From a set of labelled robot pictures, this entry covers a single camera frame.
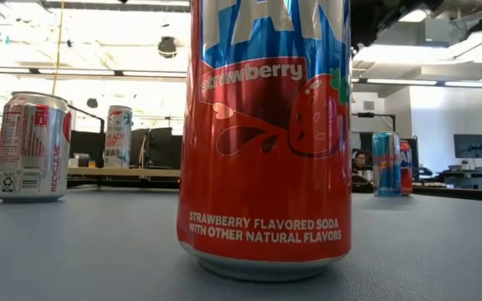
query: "desk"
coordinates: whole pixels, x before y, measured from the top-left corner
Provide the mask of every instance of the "desk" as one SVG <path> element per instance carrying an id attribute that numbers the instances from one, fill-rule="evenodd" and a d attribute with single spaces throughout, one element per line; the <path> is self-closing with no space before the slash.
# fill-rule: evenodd
<path id="1" fill-rule="evenodd" d="M 455 188 L 482 189 L 482 172 L 475 171 L 444 171 L 439 176 L 447 185 Z"/>
<path id="2" fill-rule="evenodd" d="M 164 176 L 179 177 L 179 170 L 163 169 L 124 169 L 124 168 L 89 168 L 74 167 L 68 169 L 72 176 Z"/>
<path id="3" fill-rule="evenodd" d="M 353 196 L 353 247 L 303 282 L 204 271 L 176 239 L 176 193 L 69 191 L 0 202 L 0 300 L 482 300 L 482 202 Z"/>

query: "nutrition label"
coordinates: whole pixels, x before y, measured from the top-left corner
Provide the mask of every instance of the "nutrition label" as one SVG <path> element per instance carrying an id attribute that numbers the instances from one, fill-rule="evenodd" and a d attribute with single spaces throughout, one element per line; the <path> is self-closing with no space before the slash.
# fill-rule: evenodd
<path id="1" fill-rule="evenodd" d="M 21 105 L 9 105 L 3 113 L 3 127 L 1 129 L 0 161 L 15 162 L 19 159 L 20 134 L 22 122 Z"/>

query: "aluminum can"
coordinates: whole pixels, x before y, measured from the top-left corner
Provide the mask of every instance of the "aluminum can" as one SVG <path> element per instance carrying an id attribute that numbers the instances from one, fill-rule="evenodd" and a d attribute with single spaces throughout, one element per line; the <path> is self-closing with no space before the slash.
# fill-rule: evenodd
<path id="1" fill-rule="evenodd" d="M 66 194 L 72 114 L 60 97 L 14 92 L 3 109 L 0 199 L 54 202 Z"/>
<path id="2" fill-rule="evenodd" d="M 290 281 L 351 248 L 349 1 L 192 1 L 177 235 L 215 273 Z"/>
<path id="3" fill-rule="evenodd" d="M 399 135 L 373 134 L 373 185 L 375 196 L 401 196 Z"/>
<path id="4" fill-rule="evenodd" d="M 412 194 L 412 149 L 405 140 L 401 140 L 401 195 Z"/>
<path id="5" fill-rule="evenodd" d="M 105 168 L 130 168 L 131 108 L 112 105 L 105 133 Z"/>

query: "white wall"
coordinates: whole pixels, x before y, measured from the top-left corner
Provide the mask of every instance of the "white wall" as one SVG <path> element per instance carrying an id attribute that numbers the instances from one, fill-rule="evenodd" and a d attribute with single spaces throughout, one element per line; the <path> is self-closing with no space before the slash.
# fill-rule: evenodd
<path id="1" fill-rule="evenodd" d="M 384 108 L 387 114 L 396 116 L 396 132 L 402 138 L 412 138 L 412 111 L 410 108 L 410 88 L 400 89 L 386 97 Z"/>
<path id="2" fill-rule="evenodd" d="M 367 93 L 367 92 L 353 92 L 352 98 L 355 103 L 351 104 L 351 112 L 362 113 L 362 112 L 372 112 L 378 114 L 384 114 L 384 99 L 378 97 L 377 93 Z M 373 111 L 364 110 L 364 101 L 373 101 L 375 103 L 375 109 Z M 351 117 L 351 130 L 353 132 L 378 132 L 384 130 L 390 130 L 384 121 L 380 118 L 358 118 L 356 116 Z"/>
<path id="3" fill-rule="evenodd" d="M 411 87 L 410 105 L 419 162 L 435 172 L 462 161 L 454 156 L 454 134 L 482 134 L 482 89 Z"/>

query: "silver can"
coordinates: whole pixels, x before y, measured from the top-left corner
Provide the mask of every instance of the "silver can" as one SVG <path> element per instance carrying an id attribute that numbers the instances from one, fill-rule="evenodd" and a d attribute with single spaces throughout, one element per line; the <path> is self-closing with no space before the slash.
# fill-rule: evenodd
<path id="1" fill-rule="evenodd" d="M 105 168 L 129 168 L 131 150 L 131 108 L 112 105 L 105 133 Z"/>
<path id="2" fill-rule="evenodd" d="M 66 194 L 72 114 L 57 96 L 14 92 L 0 141 L 0 199 L 54 202 Z"/>

